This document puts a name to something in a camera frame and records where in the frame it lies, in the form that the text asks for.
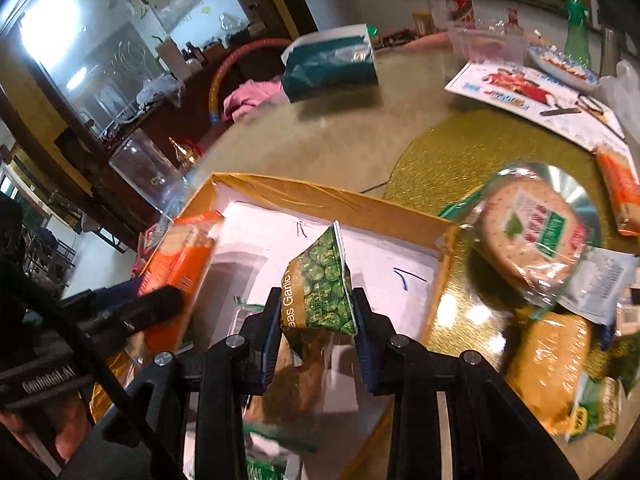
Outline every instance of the yellow wrapped package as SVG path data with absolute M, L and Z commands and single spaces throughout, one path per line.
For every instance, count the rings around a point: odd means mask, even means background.
M 569 426 L 589 341 L 583 318 L 547 312 L 531 325 L 507 372 L 509 386 L 551 435 Z

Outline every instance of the blue and white plate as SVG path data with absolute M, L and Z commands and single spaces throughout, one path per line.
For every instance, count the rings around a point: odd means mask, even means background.
M 540 70 L 583 93 L 592 93 L 600 78 L 567 54 L 548 46 L 530 46 L 529 57 Z

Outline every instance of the black cable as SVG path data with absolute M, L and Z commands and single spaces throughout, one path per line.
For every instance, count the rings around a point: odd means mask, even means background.
M 0 259 L 0 294 L 13 293 L 28 307 L 40 314 L 75 354 L 78 362 L 100 383 L 130 426 L 138 432 L 142 442 L 152 454 L 154 470 L 162 471 L 163 478 L 186 480 L 182 468 L 167 451 L 145 417 L 136 409 L 133 400 L 100 358 L 91 338 L 38 286 L 31 283 L 12 263 Z

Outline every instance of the plate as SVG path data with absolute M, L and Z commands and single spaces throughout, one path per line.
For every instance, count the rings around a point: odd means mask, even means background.
M 596 210 L 587 191 L 570 174 L 549 164 L 542 162 L 526 162 L 543 180 L 548 183 L 565 202 L 574 210 L 580 222 L 591 228 L 593 235 L 591 242 L 600 247 L 600 222 Z
M 581 92 L 592 93 L 598 87 L 597 75 L 553 47 L 530 46 L 529 57 L 540 70 Z

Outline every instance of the green glass bottle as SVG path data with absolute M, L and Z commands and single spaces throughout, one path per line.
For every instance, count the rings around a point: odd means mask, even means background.
M 569 26 L 564 53 L 590 69 L 591 54 L 589 52 L 589 25 L 587 24 L 589 11 L 581 0 L 566 0 L 566 10 L 569 13 Z

